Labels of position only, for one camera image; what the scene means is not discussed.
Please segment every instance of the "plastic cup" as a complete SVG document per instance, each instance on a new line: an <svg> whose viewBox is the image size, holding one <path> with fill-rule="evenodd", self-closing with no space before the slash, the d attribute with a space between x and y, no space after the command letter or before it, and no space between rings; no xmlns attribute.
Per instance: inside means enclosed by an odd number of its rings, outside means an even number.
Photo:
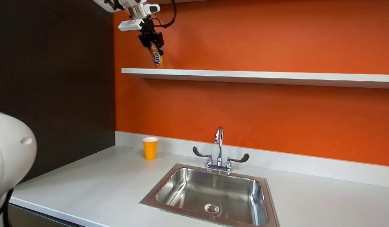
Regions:
<svg viewBox="0 0 389 227"><path fill-rule="evenodd" d="M144 152L146 160L154 160L156 156L156 147L158 145L158 138L146 137L143 138Z"/></svg>

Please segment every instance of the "lever handle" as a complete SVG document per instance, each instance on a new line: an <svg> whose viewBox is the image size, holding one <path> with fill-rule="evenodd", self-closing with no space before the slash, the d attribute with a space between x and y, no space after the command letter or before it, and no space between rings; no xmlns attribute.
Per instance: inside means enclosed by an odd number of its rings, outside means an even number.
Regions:
<svg viewBox="0 0 389 227"><path fill-rule="evenodd" d="M233 159L233 158L228 158L228 161L236 161L236 162L246 162L249 160L249 154L246 153L241 159Z"/></svg>
<svg viewBox="0 0 389 227"><path fill-rule="evenodd" d="M199 157L205 157L205 158L209 158L209 159L213 158L212 155L200 154L200 152L198 152L197 147L193 147L193 153L194 153L195 155L199 156Z"/></svg>

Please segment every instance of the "fanta logo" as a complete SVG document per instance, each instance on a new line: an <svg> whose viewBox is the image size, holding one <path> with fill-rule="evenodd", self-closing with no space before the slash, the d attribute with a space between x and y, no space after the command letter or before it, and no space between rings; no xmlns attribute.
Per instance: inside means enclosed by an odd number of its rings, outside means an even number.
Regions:
<svg viewBox="0 0 389 227"><path fill-rule="evenodd" d="M154 59L154 63L159 65L161 63L161 55L159 54L158 51L155 51L153 54L152 54L152 58Z"/></svg>

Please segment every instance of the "stainless steel sink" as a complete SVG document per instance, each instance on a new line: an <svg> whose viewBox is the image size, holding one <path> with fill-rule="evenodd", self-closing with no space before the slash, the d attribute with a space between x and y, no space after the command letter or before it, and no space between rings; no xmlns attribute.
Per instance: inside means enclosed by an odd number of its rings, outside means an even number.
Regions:
<svg viewBox="0 0 389 227"><path fill-rule="evenodd" d="M176 164L140 204L235 227L279 227L267 181Z"/></svg>

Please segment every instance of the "orange soda can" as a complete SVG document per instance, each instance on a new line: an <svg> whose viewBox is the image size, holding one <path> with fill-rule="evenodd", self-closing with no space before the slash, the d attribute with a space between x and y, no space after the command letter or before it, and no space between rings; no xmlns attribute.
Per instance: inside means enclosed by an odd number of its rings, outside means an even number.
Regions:
<svg viewBox="0 0 389 227"><path fill-rule="evenodd" d="M158 49L156 46L151 46L150 52L152 55L152 60L154 60L154 66L155 68L161 69L165 66L163 57L159 54Z"/></svg>

